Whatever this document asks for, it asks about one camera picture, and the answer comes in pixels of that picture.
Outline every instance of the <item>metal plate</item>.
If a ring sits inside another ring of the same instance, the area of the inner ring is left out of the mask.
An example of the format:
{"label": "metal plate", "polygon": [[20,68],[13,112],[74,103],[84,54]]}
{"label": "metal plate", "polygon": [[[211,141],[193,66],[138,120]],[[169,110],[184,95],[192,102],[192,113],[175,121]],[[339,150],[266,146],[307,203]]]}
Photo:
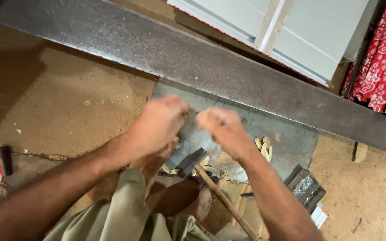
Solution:
{"label": "metal plate", "polygon": [[386,116],[105,0],[0,0],[0,24],[386,151]]}
{"label": "metal plate", "polygon": [[217,169],[217,175],[222,170],[227,170],[226,174],[233,180],[239,182],[248,180],[245,170],[236,161],[233,161],[217,143],[212,141],[210,134],[207,131],[197,129],[196,114],[213,106],[237,111],[243,120],[251,142],[256,136],[269,137],[273,147],[270,164],[282,180],[286,179],[298,164],[308,168],[318,141],[317,130],[161,78],[154,88],[153,98],[160,98],[169,94],[177,94],[181,99],[195,107],[195,112],[191,114],[190,119],[178,133],[180,148],[176,149],[166,162],[169,168],[185,168],[181,166],[181,160],[198,148],[204,148],[209,153],[208,163]]}

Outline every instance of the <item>wooden stick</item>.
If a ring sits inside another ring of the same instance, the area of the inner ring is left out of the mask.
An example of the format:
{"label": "wooden stick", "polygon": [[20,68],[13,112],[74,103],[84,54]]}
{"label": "wooden stick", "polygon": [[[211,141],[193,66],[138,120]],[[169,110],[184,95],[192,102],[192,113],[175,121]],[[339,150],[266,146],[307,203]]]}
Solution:
{"label": "wooden stick", "polygon": [[245,221],[244,217],[236,210],[235,206],[231,203],[231,201],[224,195],[224,193],[215,185],[212,179],[206,174],[206,172],[202,169],[201,166],[195,167],[197,173],[202,177],[205,183],[208,185],[211,192],[221,201],[221,203],[227,208],[230,214],[235,218],[235,220],[239,223],[239,225],[244,229],[244,231],[248,234],[248,236],[253,240],[259,240],[259,235],[254,232],[253,228]]}

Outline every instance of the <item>white panel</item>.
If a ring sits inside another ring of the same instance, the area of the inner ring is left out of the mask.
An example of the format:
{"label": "white panel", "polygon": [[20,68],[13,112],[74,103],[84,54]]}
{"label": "white panel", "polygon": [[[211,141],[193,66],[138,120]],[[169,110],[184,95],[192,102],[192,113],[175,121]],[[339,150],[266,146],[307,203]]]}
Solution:
{"label": "white panel", "polygon": [[[252,46],[271,0],[168,0]],[[330,80],[368,0],[295,0],[270,56],[317,82]]]}
{"label": "white panel", "polygon": [[274,52],[304,72],[330,80],[366,4],[367,0],[295,1]]}
{"label": "white panel", "polygon": [[168,4],[252,45],[271,0],[168,0]]}

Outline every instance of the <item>steel beam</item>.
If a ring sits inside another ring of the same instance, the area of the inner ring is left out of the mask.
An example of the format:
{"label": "steel beam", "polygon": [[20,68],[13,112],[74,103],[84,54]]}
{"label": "steel beam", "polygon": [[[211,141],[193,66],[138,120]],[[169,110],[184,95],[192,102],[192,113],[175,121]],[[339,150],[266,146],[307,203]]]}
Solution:
{"label": "steel beam", "polygon": [[386,151],[386,116],[105,0],[0,0],[0,24]]}

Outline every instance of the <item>metal shavings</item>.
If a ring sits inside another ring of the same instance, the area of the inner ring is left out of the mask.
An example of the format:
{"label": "metal shavings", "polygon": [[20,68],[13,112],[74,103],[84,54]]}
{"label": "metal shavings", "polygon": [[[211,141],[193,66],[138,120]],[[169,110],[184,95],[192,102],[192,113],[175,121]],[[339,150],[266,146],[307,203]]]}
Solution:
{"label": "metal shavings", "polygon": [[296,195],[296,197],[301,197],[314,183],[312,178],[309,176],[306,176],[300,182],[297,184],[297,186],[293,189],[293,194]]}

